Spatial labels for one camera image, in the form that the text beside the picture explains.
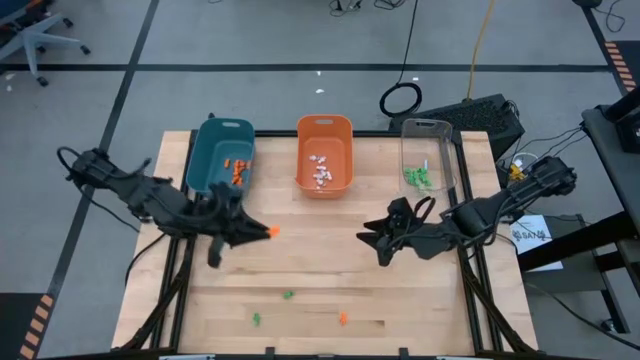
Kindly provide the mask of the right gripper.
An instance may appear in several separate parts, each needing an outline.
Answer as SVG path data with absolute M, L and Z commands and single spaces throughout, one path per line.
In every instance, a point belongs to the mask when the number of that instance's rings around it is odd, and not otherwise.
M 378 249 L 378 263 L 388 266 L 394 254 L 405 247 L 412 248 L 423 260 L 451 250 L 455 243 L 444 222 L 428 223 L 426 218 L 435 207 L 436 199 L 427 196 L 414 207 L 406 197 L 393 200 L 384 219 L 365 222 L 363 226 L 376 232 L 359 232 L 356 237 Z

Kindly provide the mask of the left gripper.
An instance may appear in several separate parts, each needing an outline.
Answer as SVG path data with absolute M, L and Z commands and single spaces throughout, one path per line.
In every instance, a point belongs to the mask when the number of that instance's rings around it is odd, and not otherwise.
M 226 240 L 232 240 L 235 246 L 240 246 L 268 240 L 271 235 L 268 233 L 268 226 L 243 211 L 242 190 L 224 182 L 210 183 L 209 190 L 208 197 L 199 205 L 199 214 L 204 217 L 213 237 L 208 248 L 207 264 L 212 268 L 218 268 L 222 262 L 221 252 Z M 237 228 L 241 222 L 244 228 L 258 232 L 238 233 Z

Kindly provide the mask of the teal plastic bin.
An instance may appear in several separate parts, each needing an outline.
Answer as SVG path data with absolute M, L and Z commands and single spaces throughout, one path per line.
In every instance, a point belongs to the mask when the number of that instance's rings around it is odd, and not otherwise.
M 252 161 L 255 154 L 255 131 L 253 125 L 243 119 L 212 117 L 206 120 L 197 132 L 186 173 L 187 185 L 196 193 L 210 192 L 210 183 L 224 182 L 242 191 L 249 190 Z M 225 168 L 226 159 L 231 160 Z M 251 161 L 239 185 L 231 183 L 234 161 Z

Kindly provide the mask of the orange plastic bin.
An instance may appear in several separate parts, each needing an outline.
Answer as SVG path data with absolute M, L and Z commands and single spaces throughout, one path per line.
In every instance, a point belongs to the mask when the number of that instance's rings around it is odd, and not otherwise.
M 297 123 L 297 169 L 295 182 L 302 194 L 313 199 L 342 197 L 354 179 L 353 127 L 343 115 L 306 115 Z M 324 164 L 309 157 L 325 156 Z M 319 171 L 316 166 L 326 166 Z M 331 172 L 330 184 L 319 187 L 313 174 Z

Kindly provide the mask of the clear plastic bin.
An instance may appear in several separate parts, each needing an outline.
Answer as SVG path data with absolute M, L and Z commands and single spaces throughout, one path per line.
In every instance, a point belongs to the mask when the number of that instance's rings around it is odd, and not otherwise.
M 446 193 L 456 186 L 456 177 L 450 150 L 453 128 L 446 121 L 430 119 L 407 119 L 401 126 L 401 192 L 411 196 L 436 196 Z M 424 160 L 428 160 L 428 174 L 421 174 Z M 416 185 L 409 184 L 409 177 L 404 175 L 404 169 L 418 171 L 419 175 L 428 179 L 433 186 L 420 189 L 420 182 L 415 177 Z

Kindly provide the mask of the black computer case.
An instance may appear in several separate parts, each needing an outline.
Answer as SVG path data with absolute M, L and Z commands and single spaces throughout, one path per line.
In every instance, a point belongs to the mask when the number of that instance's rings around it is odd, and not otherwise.
M 516 104 L 495 94 L 395 118 L 389 130 L 399 132 L 406 119 L 446 121 L 457 131 L 486 132 L 497 161 L 525 133 Z

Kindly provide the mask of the black side desk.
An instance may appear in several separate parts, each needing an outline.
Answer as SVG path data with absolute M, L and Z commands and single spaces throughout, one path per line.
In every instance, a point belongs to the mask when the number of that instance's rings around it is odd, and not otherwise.
M 605 285 L 607 272 L 625 269 L 640 296 L 640 87 L 612 105 L 584 111 L 582 118 L 623 210 L 525 252 L 518 257 L 520 269 L 588 253 Z

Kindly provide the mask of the grey-legged office chair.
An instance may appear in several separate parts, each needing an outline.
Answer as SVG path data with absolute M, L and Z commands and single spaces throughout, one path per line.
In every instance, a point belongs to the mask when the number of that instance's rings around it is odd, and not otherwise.
M 46 52 L 44 44 L 77 46 L 84 55 L 89 55 L 91 50 L 79 39 L 47 33 L 51 27 L 58 23 L 64 23 L 67 28 L 74 26 L 70 19 L 60 13 L 45 16 L 42 20 L 31 25 L 22 26 L 19 20 L 35 9 L 31 3 L 31 0 L 0 0 L 0 29 L 8 27 L 13 33 L 8 42 L 0 45 L 0 61 L 23 49 L 32 76 L 42 87 L 47 87 L 49 82 L 39 74 L 36 56 L 36 52 Z

